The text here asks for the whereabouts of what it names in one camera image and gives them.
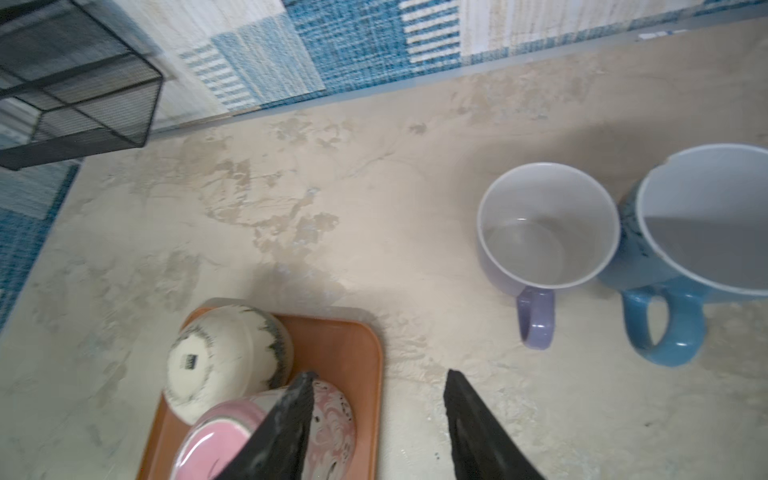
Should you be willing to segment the purple mug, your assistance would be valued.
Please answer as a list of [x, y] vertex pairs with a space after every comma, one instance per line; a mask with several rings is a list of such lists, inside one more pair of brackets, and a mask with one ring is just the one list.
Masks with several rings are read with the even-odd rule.
[[515, 298], [521, 340], [536, 350], [552, 343], [556, 292], [602, 272], [621, 231], [616, 204], [597, 180], [550, 162], [498, 177], [479, 203], [475, 229], [481, 268]]

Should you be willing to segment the orange plastic tray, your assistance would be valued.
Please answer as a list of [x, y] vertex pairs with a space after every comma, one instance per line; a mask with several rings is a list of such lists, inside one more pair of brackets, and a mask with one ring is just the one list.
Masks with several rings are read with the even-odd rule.
[[372, 479], [377, 471], [383, 348], [366, 324], [336, 318], [279, 313], [294, 342], [289, 385], [311, 371], [345, 395], [354, 415], [356, 444], [347, 479]]

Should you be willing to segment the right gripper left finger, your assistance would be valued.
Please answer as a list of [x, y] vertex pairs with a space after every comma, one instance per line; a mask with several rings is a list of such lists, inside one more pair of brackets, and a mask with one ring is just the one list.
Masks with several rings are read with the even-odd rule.
[[302, 372], [217, 479], [301, 479], [317, 374]]

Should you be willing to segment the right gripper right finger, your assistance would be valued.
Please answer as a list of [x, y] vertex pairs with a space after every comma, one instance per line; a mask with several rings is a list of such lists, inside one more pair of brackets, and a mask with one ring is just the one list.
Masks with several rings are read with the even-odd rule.
[[543, 479], [462, 372], [448, 371], [443, 399], [457, 479]]

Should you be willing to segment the blue mug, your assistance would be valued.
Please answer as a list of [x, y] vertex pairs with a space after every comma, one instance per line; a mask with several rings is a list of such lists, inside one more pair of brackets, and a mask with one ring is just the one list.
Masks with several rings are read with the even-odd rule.
[[620, 243], [598, 278], [620, 293], [628, 339], [646, 360], [689, 362], [706, 336], [704, 305], [766, 297], [766, 149], [675, 153], [618, 210]]

